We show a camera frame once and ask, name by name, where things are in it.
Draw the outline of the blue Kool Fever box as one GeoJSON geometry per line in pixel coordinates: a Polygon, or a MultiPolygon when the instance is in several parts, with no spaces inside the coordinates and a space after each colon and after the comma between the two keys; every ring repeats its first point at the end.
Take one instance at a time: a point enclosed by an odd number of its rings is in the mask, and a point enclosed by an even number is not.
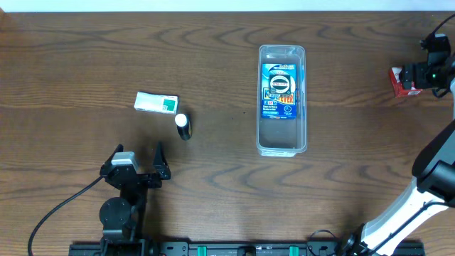
{"type": "Polygon", "coordinates": [[[260,82],[260,113],[267,119],[295,119],[297,104],[297,73],[295,64],[263,63],[260,82]],[[269,91],[269,76],[285,74],[291,77],[291,94],[278,95],[269,91]]]}

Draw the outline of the white green Panadol box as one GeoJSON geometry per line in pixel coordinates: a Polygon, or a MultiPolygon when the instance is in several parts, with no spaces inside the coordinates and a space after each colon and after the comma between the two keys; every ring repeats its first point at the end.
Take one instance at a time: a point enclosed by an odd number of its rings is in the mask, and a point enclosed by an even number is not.
{"type": "Polygon", "coordinates": [[[178,109],[178,96],[138,92],[136,94],[134,109],[143,112],[176,114],[178,109]]]}

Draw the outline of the red Panadol box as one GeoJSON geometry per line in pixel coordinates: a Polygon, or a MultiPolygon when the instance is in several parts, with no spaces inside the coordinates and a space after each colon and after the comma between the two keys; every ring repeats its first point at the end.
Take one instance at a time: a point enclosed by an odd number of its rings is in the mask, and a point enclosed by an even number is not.
{"type": "Polygon", "coordinates": [[[395,97],[410,97],[420,94],[422,92],[422,89],[417,89],[414,86],[411,86],[410,89],[405,89],[400,79],[401,71],[401,67],[392,67],[388,72],[395,97]]]}

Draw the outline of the dark bottle white cap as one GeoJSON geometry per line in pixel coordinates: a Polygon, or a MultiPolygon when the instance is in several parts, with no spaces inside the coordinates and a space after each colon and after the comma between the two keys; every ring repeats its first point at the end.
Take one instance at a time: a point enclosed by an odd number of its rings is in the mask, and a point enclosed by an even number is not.
{"type": "Polygon", "coordinates": [[[175,116],[177,131],[184,141],[188,141],[192,137],[192,126],[188,115],[180,113],[175,116]]]}

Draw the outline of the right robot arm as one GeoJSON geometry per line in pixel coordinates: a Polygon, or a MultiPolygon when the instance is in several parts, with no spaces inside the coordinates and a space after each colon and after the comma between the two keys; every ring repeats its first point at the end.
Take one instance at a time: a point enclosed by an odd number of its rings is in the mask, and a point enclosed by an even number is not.
{"type": "MultiPolygon", "coordinates": [[[[421,63],[390,69],[396,97],[431,90],[435,97],[454,93],[454,54],[449,39],[431,32],[420,42],[427,53],[421,63]]],[[[426,220],[454,207],[454,123],[450,122],[418,154],[412,181],[377,218],[361,225],[338,255],[392,255],[399,244],[426,220]]]]}

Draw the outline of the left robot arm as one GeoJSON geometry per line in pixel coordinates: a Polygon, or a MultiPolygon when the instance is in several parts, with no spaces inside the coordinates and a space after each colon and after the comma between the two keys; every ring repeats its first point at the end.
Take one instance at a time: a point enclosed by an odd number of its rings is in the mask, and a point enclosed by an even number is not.
{"type": "Polygon", "coordinates": [[[142,232],[148,190],[161,188],[171,178],[162,144],[156,145],[151,173],[139,174],[133,151],[120,144],[103,163],[100,177],[120,191],[105,201],[99,217],[103,225],[101,255],[158,255],[159,246],[142,232]]]}

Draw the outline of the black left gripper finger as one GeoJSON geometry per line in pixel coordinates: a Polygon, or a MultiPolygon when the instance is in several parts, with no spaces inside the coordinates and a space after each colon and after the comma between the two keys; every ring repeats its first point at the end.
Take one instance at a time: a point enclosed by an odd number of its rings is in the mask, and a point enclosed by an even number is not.
{"type": "Polygon", "coordinates": [[[154,154],[154,160],[153,160],[153,167],[158,173],[168,173],[169,172],[169,166],[166,160],[166,157],[164,156],[164,151],[162,147],[162,143],[159,142],[156,145],[156,150],[154,154]]]}
{"type": "Polygon", "coordinates": [[[124,151],[124,146],[122,144],[118,144],[113,151],[113,153],[110,155],[110,157],[106,160],[106,165],[109,166],[112,164],[112,159],[114,158],[114,155],[118,152],[123,152],[124,151]]]}

